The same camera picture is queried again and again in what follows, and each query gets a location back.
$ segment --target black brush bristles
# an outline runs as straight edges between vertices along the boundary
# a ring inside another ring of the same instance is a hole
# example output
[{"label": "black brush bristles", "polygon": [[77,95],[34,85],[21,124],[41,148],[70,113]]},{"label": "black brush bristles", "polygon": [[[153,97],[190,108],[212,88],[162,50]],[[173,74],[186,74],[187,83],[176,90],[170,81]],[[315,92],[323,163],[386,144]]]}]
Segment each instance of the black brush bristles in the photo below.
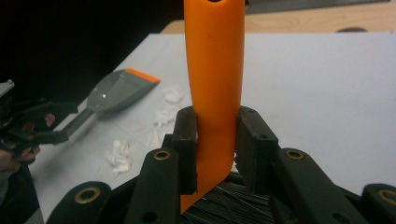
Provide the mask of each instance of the black brush bristles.
[{"label": "black brush bristles", "polygon": [[236,174],[209,191],[180,219],[186,224],[267,224],[274,223],[267,196],[251,195]]}]

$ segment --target table surface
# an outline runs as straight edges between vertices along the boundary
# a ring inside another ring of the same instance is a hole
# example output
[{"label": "table surface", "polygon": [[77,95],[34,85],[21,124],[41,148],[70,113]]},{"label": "table surface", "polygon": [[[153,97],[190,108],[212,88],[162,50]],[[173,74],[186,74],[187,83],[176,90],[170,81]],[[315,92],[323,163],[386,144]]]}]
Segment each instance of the table surface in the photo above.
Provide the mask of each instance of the table surface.
[{"label": "table surface", "polygon": [[[396,31],[396,2],[246,15],[246,33],[334,33],[359,27],[369,32]],[[184,33],[173,21],[163,34]]]},{"label": "table surface", "polygon": [[[242,105],[262,115],[281,147],[310,154],[335,184],[359,194],[368,183],[396,186],[395,37],[247,34]],[[162,81],[127,109],[93,115],[68,142],[42,147],[31,172],[45,219],[78,184],[115,188],[138,175],[145,155],[173,131],[173,120],[155,124],[158,112],[170,109],[174,116],[191,105],[184,35],[150,35],[118,69],[126,67]],[[175,86],[184,98],[166,102],[163,91]],[[117,176],[106,160],[114,140],[131,150],[131,170]]]}]

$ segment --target orange plastic tool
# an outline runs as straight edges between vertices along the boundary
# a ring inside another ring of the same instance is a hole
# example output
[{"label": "orange plastic tool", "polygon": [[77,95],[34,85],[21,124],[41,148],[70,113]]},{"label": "orange plastic tool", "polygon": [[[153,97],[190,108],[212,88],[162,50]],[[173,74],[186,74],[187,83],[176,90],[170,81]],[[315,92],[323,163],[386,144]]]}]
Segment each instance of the orange plastic tool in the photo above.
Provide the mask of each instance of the orange plastic tool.
[{"label": "orange plastic tool", "polygon": [[181,212],[231,171],[244,61],[244,0],[184,0],[192,107],[197,114],[198,192]]}]

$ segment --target orange tip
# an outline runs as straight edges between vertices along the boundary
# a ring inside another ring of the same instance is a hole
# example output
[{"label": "orange tip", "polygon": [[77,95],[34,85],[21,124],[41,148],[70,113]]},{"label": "orange tip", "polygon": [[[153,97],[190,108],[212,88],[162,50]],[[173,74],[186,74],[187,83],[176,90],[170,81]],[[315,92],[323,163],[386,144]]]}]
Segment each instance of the orange tip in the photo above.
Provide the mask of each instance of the orange tip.
[{"label": "orange tip", "polygon": [[133,68],[127,68],[127,69],[125,69],[125,71],[127,71],[128,73],[130,73],[130,74],[132,74],[132,75],[136,75],[136,76],[138,76],[138,77],[141,77],[141,78],[143,78],[143,79],[145,79],[145,80],[147,80],[147,81],[153,82],[153,83],[158,83],[158,82],[161,81],[161,80],[160,80],[159,78],[157,78],[157,77],[154,77],[154,76],[149,75],[149,74],[147,74],[147,73],[144,73],[144,72],[142,72],[142,71],[135,70],[135,69],[133,69]]}]

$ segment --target white table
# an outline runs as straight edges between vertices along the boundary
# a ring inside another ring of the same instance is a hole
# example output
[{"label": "white table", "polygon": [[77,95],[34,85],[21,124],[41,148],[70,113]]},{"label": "white table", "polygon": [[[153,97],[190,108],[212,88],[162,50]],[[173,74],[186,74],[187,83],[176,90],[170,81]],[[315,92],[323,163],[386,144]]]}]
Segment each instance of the white table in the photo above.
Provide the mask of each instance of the white table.
[{"label": "white table", "polygon": [[[391,33],[247,35],[242,105],[262,115],[282,147],[310,154],[335,184],[358,194],[369,183],[396,186],[395,61]],[[45,219],[80,183],[115,188],[138,175],[160,144],[152,136],[173,129],[154,125],[156,112],[170,105],[163,89],[181,86],[178,106],[191,105],[184,35],[150,35],[119,66],[126,67],[162,82],[121,112],[92,116],[69,142],[42,147],[31,171]],[[130,144],[133,165],[118,176],[105,157],[116,139]]]}]

